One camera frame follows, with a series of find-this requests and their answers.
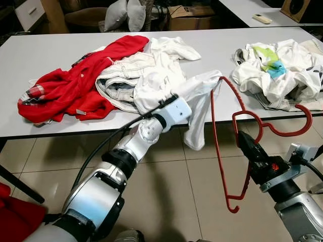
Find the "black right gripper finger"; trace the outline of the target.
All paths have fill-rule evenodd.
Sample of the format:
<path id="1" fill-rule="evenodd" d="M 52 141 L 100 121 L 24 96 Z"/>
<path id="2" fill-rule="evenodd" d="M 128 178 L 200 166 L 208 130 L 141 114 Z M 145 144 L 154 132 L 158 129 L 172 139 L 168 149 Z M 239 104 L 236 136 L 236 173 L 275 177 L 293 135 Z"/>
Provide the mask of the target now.
<path id="1" fill-rule="evenodd" d="M 255 140 L 249 136 L 249 134 L 239 131 L 237 133 L 237 145 L 242 153 L 249 159 L 254 161 L 255 159 Z"/>
<path id="2" fill-rule="evenodd" d="M 259 144 L 256 143 L 255 139 L 244 132 L 244 155 L 249 159 L 261 158 L 264 153 L 263 149 Z"/>

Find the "red clothes hanger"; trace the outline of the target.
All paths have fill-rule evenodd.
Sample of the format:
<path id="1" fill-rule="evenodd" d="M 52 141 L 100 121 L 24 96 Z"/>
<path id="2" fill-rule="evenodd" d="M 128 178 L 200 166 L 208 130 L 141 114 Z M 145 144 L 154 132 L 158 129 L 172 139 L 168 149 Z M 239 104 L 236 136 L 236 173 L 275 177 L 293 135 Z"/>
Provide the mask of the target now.
<path id="1" fill-rule="evenodd" d="M 311 113 L 310 110 L 308 110 L 307 108 L 305 108 L 302 104 L 298 104 L 297 108 L 298 110 L 301 110 L 304 114 L 305 114 L 305 124 L 302 128 L 300 128 L 297 131 L 292 131 L 292 132 L 283 132 L 283 131 L 279 131 L 279 129 L 275 128 L 273 126 L 272 123 L 266 123 L 264 120 L 262 120 L 260 118 L 259 115 L 257 115 L 256 113 L 254 113 L 251 110 L 248 110 L 245 106 L 244 101 L 242 101 L 242 97 L 240 95 L 240 93 L 238 92 L 238 90 L 234 87 L 233 83 L 231 83 L 231 81 L 229 81 L 228 78 L 222 76 L 218 78 L 219 82 L 224 82 L 228 85 L 228 87 L 231 89 L 231 91 L 233 92 L 233 94 L 236 97 L 236 100 L 241 108 L 240 111 L 236 111 L 235 113 L 232 114 L 232 125 L 233 125 L 233 131 L 235 132 L 236 135 L 238 135 L 240 133 L 239 129 L 238 129 L 238 125 L 237 125 L 237 119 L 236 117 L 239 115 L 249 115 L 253 118 L 253 120 L 256 122 L 257 126 L 259 127 L 259 132 L 256 136 L 256 138 L 253 138 L 251 140 L 251 143 L 254 145 L 258 145 L 263 137 L 263 129 L 264 128 L 268 128 L 270 129 L 270 131 L 277 135 L 277 136 L 281 136 L 283 138 L 290 138 L 290 137 L 296 137 L 296 136 L 300 136 L 302 134 L 304 134 L 305 132 L 309 131 L 311 125 L 313 124 L 313 113 Z M 213 139 L 214 139 L 214 149 L 216 150 L 216 154 L 217 154 L 217 161 L 218 161 L 218 165 L 219 165 L 219 169 L 220 169 L 220 177 L 222 180 L 222 185 L 223 185 L 223 190 L 224 190 L 224 198 L 225 198 L 225 203 L 226 206 L 229 210 L 229 212 L 236 214 L 239 212 L 240 207 L 235 206 L 233 207 L 231 205 L 231 201 L 232 200 L 237 200 L 237 201 L 241 201 L 245 198 L 245 194 L 247 192 L 248 189 L 248 185 L 250 183 L 251 180 L 251 171 L 252 168 L 251 166 L 247 166 L 247 171 L 245 174 L 245 180 L 244 180 L 244 186 L 242 188 L 242 191 L 240 192 L 240 194 L 238 195 L 233 195 L 233 194 L 229 194 L 228 192 L 228 184 L 226 181 L 226 176 L 225 176 L 225 171 L 224 171 L 224 167 L 223 167 L 223 163 L 222 163 L 222 155 L 220 153 L 220 144 L 219 144 L 219 137 L 217 135 L 217 124 L 216 124 L 216 110 L 215 110 L 215 94 L 214 94 L 215 89 L 213 88 L 210 91 L 210 114 L 211 114 L 211 124 L 212 124 L 212 132 L 213 132 Z"/>

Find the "plain white shirt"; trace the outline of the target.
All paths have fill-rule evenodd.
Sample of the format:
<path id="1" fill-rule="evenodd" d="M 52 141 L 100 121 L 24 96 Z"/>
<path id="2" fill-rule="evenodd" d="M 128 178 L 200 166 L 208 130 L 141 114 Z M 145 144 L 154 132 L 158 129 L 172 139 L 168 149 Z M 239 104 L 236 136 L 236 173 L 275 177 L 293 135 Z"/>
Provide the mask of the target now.
<path id="1" fill-rule="evenodd" d="M 205 145 L 204 124 L 210 106 L 210 92 L 219 86 L 224 75 L 212 70 L 187 78 L 180 67 L 180 60 L 194 62 L 201 59 L 201 54 L 181 37 L 152 38 L 147 53 L 152 55 L 154 64 L 136 84 L 136 108 L 149 111 L 173 94 L 183 98 L 192 111 L 184 143 L 192 150 L 201 150 Z"/>

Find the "white shirt green blue print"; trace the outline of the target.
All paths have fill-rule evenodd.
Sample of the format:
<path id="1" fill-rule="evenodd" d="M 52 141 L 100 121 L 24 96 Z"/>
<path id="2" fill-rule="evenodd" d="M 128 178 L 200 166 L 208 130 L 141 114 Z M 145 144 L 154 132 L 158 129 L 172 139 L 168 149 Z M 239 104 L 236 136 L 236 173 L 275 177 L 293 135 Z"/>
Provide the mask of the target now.
<path id="1" fill-rule="evenodd" d="M 266 110 L 280 110 L 287 70 L 278 56 L 277 42 L 247 44 L 235 51 L 233 61 L 231 78 L 240 91 L 254 95 Z"/>

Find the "white remote control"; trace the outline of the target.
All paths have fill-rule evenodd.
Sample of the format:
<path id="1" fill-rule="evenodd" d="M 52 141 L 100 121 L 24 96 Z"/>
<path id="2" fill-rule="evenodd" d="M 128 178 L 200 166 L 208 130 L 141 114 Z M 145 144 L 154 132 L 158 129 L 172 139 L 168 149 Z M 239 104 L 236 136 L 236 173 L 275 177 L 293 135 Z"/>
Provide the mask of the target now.
<path id="1" fill-rule="evenodd" d="M 261 14 L 254 14 L 252 16 L 252 18 L 255 19 L 256 21 L 260 22 L 260 23 L 263 23 L 264 25 L 269 25 L 270 23 L 273 22 L 272 19 L 267 18 L 266 16 L 261 15 Z"/>

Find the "grey background table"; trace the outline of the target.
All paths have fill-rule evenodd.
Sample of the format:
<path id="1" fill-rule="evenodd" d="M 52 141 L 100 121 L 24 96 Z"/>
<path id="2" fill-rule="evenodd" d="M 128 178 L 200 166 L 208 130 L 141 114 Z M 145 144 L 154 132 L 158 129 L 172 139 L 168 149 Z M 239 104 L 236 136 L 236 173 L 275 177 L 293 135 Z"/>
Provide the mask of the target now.
<path id="1" fill-rule="evenodd" d="M 323 26 L 323 23 L 297 23 L 281 12 L 280 8 L 272 8 L 263 0 L 211 0 L 213 5 L 222 6 L 229 10 L 236 18 L 251 28 L 260 27 L 288 27 L 288 26 Z M 254 15 L 263 15 L 272 22 L 261 23 L 252 18 Z"/>

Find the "open brown cardboard box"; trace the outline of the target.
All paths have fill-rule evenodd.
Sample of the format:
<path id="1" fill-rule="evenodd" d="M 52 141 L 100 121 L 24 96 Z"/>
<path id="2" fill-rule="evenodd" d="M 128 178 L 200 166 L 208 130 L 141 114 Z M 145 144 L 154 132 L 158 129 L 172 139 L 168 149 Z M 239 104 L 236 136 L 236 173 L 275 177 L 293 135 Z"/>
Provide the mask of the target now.
<path id="1" fill-rule="evenodd" d="M 169 31 L 217 29 L 215 12 L 210 6 L 169 7 Z"/>

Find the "white jeans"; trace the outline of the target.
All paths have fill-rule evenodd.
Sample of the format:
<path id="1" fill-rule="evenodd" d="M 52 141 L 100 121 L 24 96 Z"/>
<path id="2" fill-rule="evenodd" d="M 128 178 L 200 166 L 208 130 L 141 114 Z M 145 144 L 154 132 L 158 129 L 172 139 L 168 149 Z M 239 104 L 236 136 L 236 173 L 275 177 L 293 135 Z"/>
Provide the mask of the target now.
<path id="1" fill-rule="evenodd" d="M 184 72 L 178 56 L 166 51 L 138 51 L 101 71 L 95 89 L 119 110 L 144 113 L 157 106 L 182 80 Z"/>

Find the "black wooden speaker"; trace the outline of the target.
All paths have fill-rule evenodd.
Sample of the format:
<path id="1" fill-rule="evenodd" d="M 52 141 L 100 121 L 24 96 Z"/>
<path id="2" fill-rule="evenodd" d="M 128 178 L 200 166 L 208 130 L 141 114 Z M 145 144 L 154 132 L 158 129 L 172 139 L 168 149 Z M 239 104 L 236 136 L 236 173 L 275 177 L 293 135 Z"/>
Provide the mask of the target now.
<path id="1" fill-rule="evenodd" d="M 307 23 L 308 18 L 305 13 L 310 2 L 311 0 L 284 0 L 281 12 L 297 23 Z"/>

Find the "grey robot left leg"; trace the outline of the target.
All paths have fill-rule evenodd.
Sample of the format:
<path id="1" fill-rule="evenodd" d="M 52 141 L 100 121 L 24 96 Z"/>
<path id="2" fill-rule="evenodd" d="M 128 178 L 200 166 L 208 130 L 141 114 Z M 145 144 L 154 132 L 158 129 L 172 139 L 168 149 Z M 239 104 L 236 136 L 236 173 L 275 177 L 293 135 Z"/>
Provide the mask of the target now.
<path id="1" fill-rule="evenodd" d="M 146 242 L 143 233 L 140 230 L 123 230 L 116 235 L 113 242 Z"/>

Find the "grey pillow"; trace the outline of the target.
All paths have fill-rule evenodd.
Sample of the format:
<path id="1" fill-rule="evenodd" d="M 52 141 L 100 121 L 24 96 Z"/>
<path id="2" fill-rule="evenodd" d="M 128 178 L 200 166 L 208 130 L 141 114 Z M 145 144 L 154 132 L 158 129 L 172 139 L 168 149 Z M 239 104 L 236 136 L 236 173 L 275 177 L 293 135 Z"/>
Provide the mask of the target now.
<path id="1" fill-rule="evenodd" d="M 146 16 L 146 6 L 142 5 L 140 0 L 128 0 L 127 18 L 129 32 L 141 31 L 144 26 Z"/>
<path id="2" fill-rule="evenodd" d="M 127 0 L 117 0 L 111 4 L 104 19 L 106 32 L 118 29 L 127 19 Z"/>

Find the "red jacket plaid lining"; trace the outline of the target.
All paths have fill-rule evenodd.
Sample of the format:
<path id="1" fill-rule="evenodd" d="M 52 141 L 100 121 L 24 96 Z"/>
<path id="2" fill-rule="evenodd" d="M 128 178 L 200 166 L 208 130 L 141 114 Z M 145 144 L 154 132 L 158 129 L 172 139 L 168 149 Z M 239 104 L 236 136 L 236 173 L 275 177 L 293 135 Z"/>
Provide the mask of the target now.
<path id="1" fill-rule="evenodd" d="M 87 53 L 70 69 L 56 69 L 35 81 L 18 99 L 18 114 L 35 126 L 60 122 L 64 115 L 78 120 L 104 119 L 116 107 L 99 94 L 98 76 L 115 62 L 143 51 L 149 39 L 125 35 Z"/>

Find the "grey table black legs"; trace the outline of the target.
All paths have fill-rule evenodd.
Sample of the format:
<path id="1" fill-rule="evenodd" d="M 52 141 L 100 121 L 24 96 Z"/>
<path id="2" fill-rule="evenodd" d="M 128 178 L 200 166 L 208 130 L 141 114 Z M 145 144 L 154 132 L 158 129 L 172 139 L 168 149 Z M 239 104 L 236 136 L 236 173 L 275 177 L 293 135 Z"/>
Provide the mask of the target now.
<path id="1" fill-rule="evenodd" d="M 181 62 L 188 78 L 212 70 L 229 75 L 235 68 L 235 50 L 254 42 L 273 43 L 312 36 L 298 27 L 145 32 L 147 38 L 180 37 L 201 59 Z M 62 209 L 74 178 L 87 156 L 108 136 L 136 117 L 115 110 L 104 119 L 77 120 L 66 115 L 61 122 L 36 127 L 18 113 L 18 98 L 34 81 L 56 69 L 67 70 L 86 53 L 122 37 L 111 34 L 47 34 L 10 37 L 0 46 L 0 164 L 45 198 L 50 213 Z M 213 145 L 212 125 L 205 127 L 205 147 L 188 148 L 185 126 L 173 127 L 147 152 L 123 194 L 128 208 L 150 202 L 192 201 L 190 163 L 206 161 L 213 188 L 220 188 L 219 166 Z"/>

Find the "red cloth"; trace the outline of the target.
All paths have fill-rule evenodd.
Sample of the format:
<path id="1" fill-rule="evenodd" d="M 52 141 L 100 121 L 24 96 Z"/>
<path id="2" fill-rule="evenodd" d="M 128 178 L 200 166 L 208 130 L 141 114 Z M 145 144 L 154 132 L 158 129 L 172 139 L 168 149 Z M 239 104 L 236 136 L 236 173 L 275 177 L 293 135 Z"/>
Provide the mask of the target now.
<path id="1" fill-rule="evenodd" d="M 10 187 L 0 183 L 0 242 L 23 242 L 43 222 L 47 209 L 10 196 Z"/>

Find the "white drawer box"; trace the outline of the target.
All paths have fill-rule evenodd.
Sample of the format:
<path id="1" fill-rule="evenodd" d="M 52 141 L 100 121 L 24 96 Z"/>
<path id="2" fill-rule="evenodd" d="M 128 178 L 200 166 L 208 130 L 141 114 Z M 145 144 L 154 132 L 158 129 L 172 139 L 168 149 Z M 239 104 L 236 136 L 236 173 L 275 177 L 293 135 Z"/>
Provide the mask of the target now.
<path id="1" fill-rule="evenodd" d="M 46 14 L 41 0 L 18 0 L 15 8 L 21 29 L 31 34 L 45 32 Z"/>

